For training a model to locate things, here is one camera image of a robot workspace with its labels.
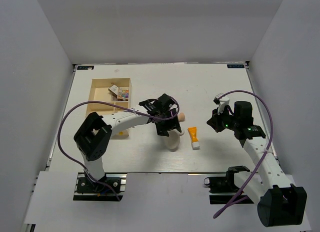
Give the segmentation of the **gold eyeshadow palette white label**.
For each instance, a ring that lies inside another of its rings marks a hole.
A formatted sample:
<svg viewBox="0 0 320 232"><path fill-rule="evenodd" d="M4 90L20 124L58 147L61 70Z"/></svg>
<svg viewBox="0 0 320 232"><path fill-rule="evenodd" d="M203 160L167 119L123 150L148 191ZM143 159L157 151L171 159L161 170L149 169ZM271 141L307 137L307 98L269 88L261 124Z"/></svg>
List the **gold eyeshadow palette white label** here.
<svg viewBox="0 0 320 232"><path fill-rule="evenodd" d="M117 87L115 84L113 84L111 87L108 88L109 92L117 98L119 93L119 87Z"/></svg>

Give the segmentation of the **small colourful eyeshadow palette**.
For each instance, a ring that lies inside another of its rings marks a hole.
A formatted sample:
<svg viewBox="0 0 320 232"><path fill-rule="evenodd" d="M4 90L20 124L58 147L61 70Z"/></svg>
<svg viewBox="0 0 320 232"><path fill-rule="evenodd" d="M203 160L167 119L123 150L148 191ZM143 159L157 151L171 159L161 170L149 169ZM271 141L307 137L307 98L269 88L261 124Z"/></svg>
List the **small colourful eyeshadow palette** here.
<svg viewBox="0 0 320 232"><path fill-rule="evenodd" d="M117 93L117 100L128 101L129 100L129 87L119 87Z"/></svg>

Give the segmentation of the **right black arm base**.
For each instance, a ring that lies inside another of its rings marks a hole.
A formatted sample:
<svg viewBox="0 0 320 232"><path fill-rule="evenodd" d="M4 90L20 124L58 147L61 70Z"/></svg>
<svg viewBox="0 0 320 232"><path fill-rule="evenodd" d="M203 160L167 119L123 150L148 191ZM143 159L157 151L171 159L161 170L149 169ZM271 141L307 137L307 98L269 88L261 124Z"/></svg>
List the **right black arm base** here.
<svg viewBox="0 0 320 232"><path fill-rule="evenodd" d="M211 205L226 204L238 191L238 187L228 184L226 177L206 177L203 184L209 189L209 203Z"/></svg>

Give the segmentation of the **round beige powder puff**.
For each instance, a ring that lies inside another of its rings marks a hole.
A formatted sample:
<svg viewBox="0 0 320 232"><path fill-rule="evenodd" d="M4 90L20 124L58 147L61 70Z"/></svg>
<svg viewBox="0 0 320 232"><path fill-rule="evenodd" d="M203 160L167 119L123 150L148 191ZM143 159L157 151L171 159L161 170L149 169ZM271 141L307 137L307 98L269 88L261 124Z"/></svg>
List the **round beige powder puff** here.
<svg viewBox="0 0 320 232"><path fill-rule="evenodd" d="M181 142L179 134L171 134L168 137L164 137L163 141L166 148L171 151L177 150Z"/></svg>

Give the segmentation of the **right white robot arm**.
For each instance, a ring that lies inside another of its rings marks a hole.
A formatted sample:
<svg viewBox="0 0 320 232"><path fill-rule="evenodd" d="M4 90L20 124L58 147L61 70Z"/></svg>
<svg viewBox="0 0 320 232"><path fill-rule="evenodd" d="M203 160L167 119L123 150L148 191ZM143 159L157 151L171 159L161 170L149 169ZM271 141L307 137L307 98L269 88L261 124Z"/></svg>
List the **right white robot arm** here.
<svg viewBox="0 0 320 232"><path fill-rule="evenodd" d="M303 187L293 184L268 150L265 133L254 124L251 103L237 101L231 112L228 99L215 99L214 102L218 107L207 124L216 132L233 131L255 168L250 171L246 166L229 167L224 177L209 179L210 192L233 192L228 205L242 202L241 194L245 194L256 205L260 222L265 227L300 225L307 193Z"/></svg>

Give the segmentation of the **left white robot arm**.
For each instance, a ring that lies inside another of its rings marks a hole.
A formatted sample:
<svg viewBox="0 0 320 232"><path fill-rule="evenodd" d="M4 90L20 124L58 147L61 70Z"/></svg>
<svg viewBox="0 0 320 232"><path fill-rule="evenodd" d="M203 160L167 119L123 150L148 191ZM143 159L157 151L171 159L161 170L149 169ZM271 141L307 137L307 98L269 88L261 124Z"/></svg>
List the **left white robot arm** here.
<svg viewBox="0 0 320 232"><path fill-rule="evenodd" d="M90 113L74 135L74 141L80 150L88 185L99 192L105 188L106 175L102 156L106 152L110 138L139 125L154 123L157 135L171 137L173 132L180 135L183 131L178 114L180 108L174 98L167 94L157 99L140 102L135 108L124 108L107 116Z"/></svg>

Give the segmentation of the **orange tube white cap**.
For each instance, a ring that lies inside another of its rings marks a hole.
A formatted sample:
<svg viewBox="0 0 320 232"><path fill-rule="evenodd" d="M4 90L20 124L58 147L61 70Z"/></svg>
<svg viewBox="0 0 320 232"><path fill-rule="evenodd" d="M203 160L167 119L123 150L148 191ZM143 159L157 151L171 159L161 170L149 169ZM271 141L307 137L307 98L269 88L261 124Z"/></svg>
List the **orange tube white cap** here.
<svg viewBox="0 0 320 232"><path fill-rule="evenodd" d="M197 138L197 128L190 127L187 129L191 139L191 146L193 150L198 150L200 148L200 144Z"/></svg>

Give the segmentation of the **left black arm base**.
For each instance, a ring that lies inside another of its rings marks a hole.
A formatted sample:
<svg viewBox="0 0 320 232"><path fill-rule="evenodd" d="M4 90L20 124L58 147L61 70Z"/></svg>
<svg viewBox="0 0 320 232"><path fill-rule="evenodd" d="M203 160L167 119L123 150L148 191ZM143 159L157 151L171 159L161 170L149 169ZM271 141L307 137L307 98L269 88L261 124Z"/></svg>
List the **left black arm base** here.
<svg viewBox="0 0 320 232"><path fill-rule="evenodd" d="M94 202L119 202L124 195L126 188L127 174L105 174L104 184L108 184L116 192L96 182L91 181L85 173L78 173L73 200L94 201Z"/></svg>

